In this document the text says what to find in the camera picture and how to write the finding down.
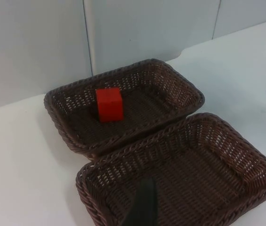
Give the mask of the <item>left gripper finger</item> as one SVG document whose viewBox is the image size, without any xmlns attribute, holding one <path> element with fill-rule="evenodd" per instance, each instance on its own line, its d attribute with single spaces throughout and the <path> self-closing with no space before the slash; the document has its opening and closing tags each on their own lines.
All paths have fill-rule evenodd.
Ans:
<svg viewBox="0 0 266 226">
<path fill-rule="evenodd" d="M 157 226 L 157 187 L 153 178 L 141 181 L 133 204 L 121 222 L 122 226 Z"/>
</svg>

